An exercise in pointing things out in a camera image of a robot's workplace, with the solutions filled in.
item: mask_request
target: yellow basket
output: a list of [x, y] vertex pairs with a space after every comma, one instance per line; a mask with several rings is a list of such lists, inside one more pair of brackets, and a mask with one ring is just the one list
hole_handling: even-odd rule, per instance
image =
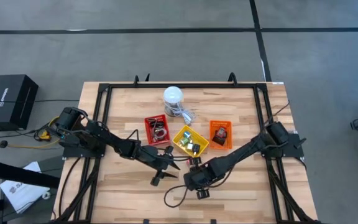
[[[200, 145], [200, 151], [194, 155], [191, 151], [187, 150], [185, 147], [183, 147], [180, 144], [180, 140], [183, 138], [183, 133], [185, 131], [189, 131], [191, 133], [191, 140], [193, 140], [193, 144], [199, 144]], [[185, 153], [187, 153], [191, 157], [198, 157], [203, 153], [203, 151], [206, 149], [206, 147], [209, 144], [209, 141], [202, 137], [200, 134], [198, 134], [195, 130], [193, 130], [191, 127], [184, 125], [184, 127], [178, 132], [178, 134], [173, 138], [173, 143], [179, 147], [181, 150], [183, 150]]]

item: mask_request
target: red basket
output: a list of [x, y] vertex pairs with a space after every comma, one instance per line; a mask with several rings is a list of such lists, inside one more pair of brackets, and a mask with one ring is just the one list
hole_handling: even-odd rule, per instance
[[[152, 120], [152, 119], [157, 119], [157, 122], [158, 121], [164, 122], [164, 128], [165, 128], [165, 130], [167, 130], [167, 135], [165, 135], [164, 139], [153, 141], [153, 137], [152, 137], [153, 126], [150, 125], [150, 120]], [[166, 143], [166, 142], [170, 141], [168, 123], [167, 123], [167, 118], [165, 117], [165, 114], [145, 118], [144, 124], [146, 127], [146, 135], [147, 135], [147, 140], [149, 142], [149, 145], [154, 146], [157, 144], [162, 144], [162, 143]]]

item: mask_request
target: black box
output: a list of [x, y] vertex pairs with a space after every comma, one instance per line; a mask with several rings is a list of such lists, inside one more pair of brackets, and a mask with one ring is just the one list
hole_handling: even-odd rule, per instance
[[37, 90], [27, 75], [0, 75], [0, 131], [27, 128]]

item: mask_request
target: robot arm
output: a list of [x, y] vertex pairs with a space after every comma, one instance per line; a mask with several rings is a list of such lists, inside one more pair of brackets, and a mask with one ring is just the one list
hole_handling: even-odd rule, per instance
[[[83, 119], [88, 120], [86, 126], [81, 124]], [[157, 170], [156, 176], [152, 179], [152, 185], [158, 185], [159, 179], [164, 177], [175, 177], [162, 172], [168, 166], [179, 170], [172, 156], [173, 147], [168, 146], [163, 154], [158, 154], [156, 147], [141, 146], [139, 139], [121, 139], [111, 133], [105, 124], [89, 119], [86, 112], [78, 108], [65, 108], [55, 125], [57, 127], [55, 134], [61, 137], [59, 144], [63, 147], [82, 147], [95, 151], [107, 144], [121, 157], [137, 160]]]
[[274, 122], [267, 126], [266, 130], [267, 133], [258, 134], [250, 142], [226, 156], [215, 157], [200, 166], [198, 163], [201, 163], [201, 160], [194, 158], [194, 166], [183, 176], [186, 187], [189, 190], [197, 190], [199, 199], [209, 197], [208, 188], [223, 179], [238, 162], [258, 151], [263, 152], [271, 147], [279, 148], [288, 144], [288, 132], [282, 123]]

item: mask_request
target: gray floor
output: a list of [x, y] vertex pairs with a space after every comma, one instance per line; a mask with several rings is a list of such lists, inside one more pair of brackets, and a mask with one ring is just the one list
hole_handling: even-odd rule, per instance
[[[358, 0], [256, 0], [262, 27], [358, 27]], [[247, 0], [0, 0], [0, 29], [252, 27]], [[286, 84], [319, 219], [358, 223], [358, 32], [264, 34], [273, 81]], [[78, 99], [84, 81], [262, 81], [254, 33], [0, 35], [0, 74], [28, 74], [37, 99]], [[30, 129], [67, 105], [37, 103]], [[11, 143], [34, 144], [27, 137]], [[0, 149], [15, 166], [62, 150]], [[50, 212], [12, 221], [45, 221]]]

